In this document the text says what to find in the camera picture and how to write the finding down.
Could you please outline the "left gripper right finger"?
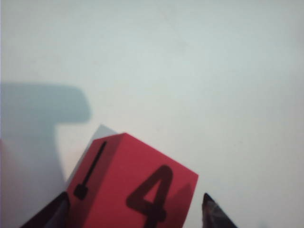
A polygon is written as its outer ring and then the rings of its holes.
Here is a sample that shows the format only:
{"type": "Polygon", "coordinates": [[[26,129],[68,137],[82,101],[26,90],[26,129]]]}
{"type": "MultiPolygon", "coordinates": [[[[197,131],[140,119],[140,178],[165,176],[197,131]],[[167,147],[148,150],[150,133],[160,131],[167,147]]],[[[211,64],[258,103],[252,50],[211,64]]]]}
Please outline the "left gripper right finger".
{"type": "Polygon", "coordinates": [[[204,193],[203,196],[202,227],[237,228],[234,222],[227,216],[219,204],[208,193],[204,193]]]}

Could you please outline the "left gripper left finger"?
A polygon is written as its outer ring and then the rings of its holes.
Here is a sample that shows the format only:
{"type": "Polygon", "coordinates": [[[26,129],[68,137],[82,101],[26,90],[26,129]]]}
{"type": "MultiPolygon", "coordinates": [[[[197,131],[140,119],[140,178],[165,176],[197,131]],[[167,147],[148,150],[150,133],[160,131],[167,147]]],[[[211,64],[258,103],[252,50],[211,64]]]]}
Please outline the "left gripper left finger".
{"type": "Polygon", "coordinates": [[[21,228],[65,228],[69,214],[67,192],[60,193],[21,228]]]}

